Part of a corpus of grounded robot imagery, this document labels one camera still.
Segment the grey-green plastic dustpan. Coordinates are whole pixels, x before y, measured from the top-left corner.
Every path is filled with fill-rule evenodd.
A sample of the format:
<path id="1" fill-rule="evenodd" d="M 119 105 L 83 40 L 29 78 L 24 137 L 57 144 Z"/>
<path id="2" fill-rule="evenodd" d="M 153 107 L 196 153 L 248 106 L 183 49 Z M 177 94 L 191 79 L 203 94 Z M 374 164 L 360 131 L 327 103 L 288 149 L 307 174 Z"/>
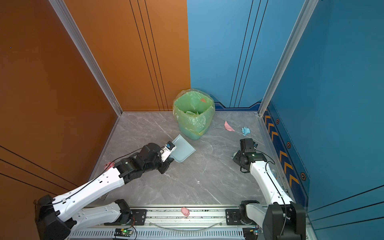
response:
<path id="1" fill-rule="evenodd" d="M 181 135 L 178 135 L 172 143 L 175 145 L 175 149 L 172 151 L 171 156 L 178 163 L 185 161 L 196 151 L 196 149 Z"/>

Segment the light blue paper scrap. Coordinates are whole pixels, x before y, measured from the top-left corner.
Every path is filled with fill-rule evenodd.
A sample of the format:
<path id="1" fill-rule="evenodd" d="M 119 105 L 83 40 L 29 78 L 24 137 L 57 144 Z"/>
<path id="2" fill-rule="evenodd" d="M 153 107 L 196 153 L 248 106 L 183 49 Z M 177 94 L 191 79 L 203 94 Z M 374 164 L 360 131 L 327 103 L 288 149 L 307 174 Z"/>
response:
<path id="1" fill-rule="evenodd" d="M 242 128 L 242 133 L 243 133 L 244 136 L 247 136 L 248 134 L 251 133 L 251 131 L 250 131 L 249 128 L 247 128 L 247 127 L 243 127 L 243 128 Z"/>

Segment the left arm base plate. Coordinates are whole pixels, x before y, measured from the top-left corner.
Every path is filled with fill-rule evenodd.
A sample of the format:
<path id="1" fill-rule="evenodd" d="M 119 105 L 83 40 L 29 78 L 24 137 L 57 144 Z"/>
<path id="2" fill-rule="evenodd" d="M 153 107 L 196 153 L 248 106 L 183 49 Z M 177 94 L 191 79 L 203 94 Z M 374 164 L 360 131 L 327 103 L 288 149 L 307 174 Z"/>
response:
<path id="1" fill-rule="evenodd" d="M 115 222 L 104 223 L 105 226 L 143 226 L 147 217 L 146 209 L 134 209 L 122 212 Z"/>

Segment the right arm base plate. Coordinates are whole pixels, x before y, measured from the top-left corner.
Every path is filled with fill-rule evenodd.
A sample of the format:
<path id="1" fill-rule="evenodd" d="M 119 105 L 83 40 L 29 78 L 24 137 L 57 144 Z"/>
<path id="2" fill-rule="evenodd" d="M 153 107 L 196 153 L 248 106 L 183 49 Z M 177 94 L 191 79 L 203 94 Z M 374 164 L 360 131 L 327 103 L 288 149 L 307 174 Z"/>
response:
<path id="1" fill-rule="evenodd" d="M 245 215 L 239 209 L 226 209 L 226 224 L 228 226 L 249 225 L 250 222 L 245 219 Z"/>

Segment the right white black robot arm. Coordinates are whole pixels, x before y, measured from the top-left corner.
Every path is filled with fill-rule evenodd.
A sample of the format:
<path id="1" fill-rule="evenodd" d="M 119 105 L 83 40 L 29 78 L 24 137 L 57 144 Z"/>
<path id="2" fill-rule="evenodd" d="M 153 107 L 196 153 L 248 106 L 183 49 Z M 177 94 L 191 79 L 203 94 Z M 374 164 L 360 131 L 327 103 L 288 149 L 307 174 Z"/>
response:
<path id="1" fill-rule="evenodd" d="M 257 150 L 253 139 L 241 139 L 240 150 L 233 161 L 242 173 L 251 174 L 257 181 L 268 204 L 264 208 L 256 200 L 242 201 L 239 210 L 241 221 L 261 227 L 266 240 L 305 240 L 306 211 L 283 190 L 273 176 L 268 155 Z"/>

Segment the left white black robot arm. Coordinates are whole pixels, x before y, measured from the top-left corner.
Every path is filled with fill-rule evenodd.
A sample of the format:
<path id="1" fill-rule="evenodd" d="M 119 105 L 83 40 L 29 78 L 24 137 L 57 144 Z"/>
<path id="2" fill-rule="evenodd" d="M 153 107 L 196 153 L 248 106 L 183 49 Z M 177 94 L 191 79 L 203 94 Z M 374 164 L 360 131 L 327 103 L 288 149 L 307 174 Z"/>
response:
<path id="1" fill-rule="evenodd" d="M 133 222 L 132 210 L 125 200 L 101 207 L 88 205 L 153 170 L 164 174 L 176 150 L 172 142 L 163 147 L 149 143 L 109 164 L 99 176 L 65 194 L 46 195 L 35 203 L 35 223 L 41 240 L 65 240 L 71 233 L 100 224 L 125 225 Z"/>

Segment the pink paper scrap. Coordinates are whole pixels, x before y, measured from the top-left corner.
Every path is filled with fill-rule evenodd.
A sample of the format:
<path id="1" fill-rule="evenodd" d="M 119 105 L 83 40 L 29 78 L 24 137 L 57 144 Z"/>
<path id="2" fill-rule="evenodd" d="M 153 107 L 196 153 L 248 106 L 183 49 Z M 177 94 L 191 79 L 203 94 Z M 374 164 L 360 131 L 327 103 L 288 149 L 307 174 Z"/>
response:
<path id="1" fill-rule="evenodd" d="M 225 121 L 224 127 L 229 132 L 235 132 L 235 130 L 228 124 L 227 121 Z"/>

